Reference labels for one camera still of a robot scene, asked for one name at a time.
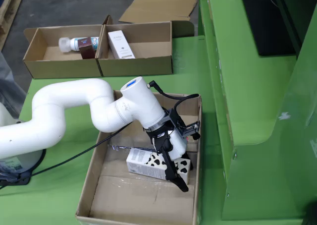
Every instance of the gray fabric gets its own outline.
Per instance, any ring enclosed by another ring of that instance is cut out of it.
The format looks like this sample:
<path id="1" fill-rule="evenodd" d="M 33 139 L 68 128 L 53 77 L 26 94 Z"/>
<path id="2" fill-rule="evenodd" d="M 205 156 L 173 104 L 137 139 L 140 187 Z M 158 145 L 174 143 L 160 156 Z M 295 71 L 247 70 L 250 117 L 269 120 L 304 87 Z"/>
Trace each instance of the gray fabric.
<path id="1" fill-rule="evenodd" d="M 14 81 L 12 71 L 0 52 L 0 102 L 12 117 L 18 118 L 26 93 Z"/>

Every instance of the small white box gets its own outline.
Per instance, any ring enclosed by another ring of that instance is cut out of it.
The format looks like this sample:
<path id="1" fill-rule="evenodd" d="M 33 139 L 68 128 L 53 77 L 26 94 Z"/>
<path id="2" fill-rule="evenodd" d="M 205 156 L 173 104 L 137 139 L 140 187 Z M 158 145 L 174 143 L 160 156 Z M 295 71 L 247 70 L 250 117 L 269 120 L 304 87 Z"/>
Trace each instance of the small white box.
<path id="1" fill-rule="evenodd" d="M 108 32 L 109 46 L 116 59 L 135 59 L 121 30 Z"/>
<path id="2" fill-rule="evenodd" d="M 174 163 L 178 169 L 177 173 L 188 184 L 190 160 L 179 158 Z M 127 166 L 129 172 L 165 180 L 167 167 L 162 154 L 132 148 L 127 158 Z"/>

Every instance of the white robotic arm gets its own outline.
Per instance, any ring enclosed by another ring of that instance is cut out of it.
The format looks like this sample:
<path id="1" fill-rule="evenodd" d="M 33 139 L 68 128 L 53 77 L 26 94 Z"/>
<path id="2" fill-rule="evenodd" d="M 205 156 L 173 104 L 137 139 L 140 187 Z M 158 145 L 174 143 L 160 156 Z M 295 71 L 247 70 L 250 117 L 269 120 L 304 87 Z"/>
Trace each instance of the white robotic arm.
<path id="1" fill-rule="evenodd" d="M 114 132 L 138 120 L 151 138 L 159 140 L 166 125 L 166 115 L 142 77 L 121 88 L 122 97 L 114 100 L 111 86 L 101 79 L 84 79 L 48 85 L 32 100 L 32 119 L 16 124 L 0 105 L 0 159 L 46 149 L 57 144 L 66 131 L 64 111 L 89 104 L 94 126 L 101 132 Z M 177 130 L 168 135 L 168 159 L 174 161 L 186 152 L 187 140 Z"/>

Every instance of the robotic arm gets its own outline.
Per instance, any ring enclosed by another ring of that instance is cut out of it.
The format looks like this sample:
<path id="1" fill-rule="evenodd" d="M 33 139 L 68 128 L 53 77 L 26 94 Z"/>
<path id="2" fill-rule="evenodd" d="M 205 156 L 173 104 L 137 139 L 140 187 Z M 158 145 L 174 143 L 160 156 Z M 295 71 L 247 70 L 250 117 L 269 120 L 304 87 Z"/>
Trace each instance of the robotic arm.
<path id="1" fill-rule="evenodd" d="M 167 111 L 160 106 L 142 77 L 126 83 L 121 93 L 122 97 L 115 101 L 107 82 L 84 79 L 39 90 L 32 100 L 32 119 L 28 122 L 16 124 L 0 108 L 0 161 L 54 146 L 66 131 L 64 110 L 89 104 L 92 122 L 101 132 L 114 132 L 138 120 L 165 159 L 166 179 L 188 191 L 172 161 L 186 153 L 186 137 L 197 135 L 199 123 L 191 125 L 193 130 L 188 131 L 176 110 Z"/>

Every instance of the cow print carton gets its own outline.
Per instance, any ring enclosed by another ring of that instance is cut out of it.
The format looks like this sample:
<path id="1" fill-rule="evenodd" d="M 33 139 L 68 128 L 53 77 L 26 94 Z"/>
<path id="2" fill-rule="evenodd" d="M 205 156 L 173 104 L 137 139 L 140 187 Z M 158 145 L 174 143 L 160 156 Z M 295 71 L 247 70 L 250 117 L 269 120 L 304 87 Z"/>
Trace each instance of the cow print carton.
<path id="1" fill-rule="evenodd" d="M 174 163 L 177 168 L 177 173 L 183 178 L 185 183 L 188 184 L 190 160 L 179 158 L 176 159 Z M 162 154 L 132 148 L 127 158 L 127 166 L 129 172 L 165 179 L 167 166 Z"/>

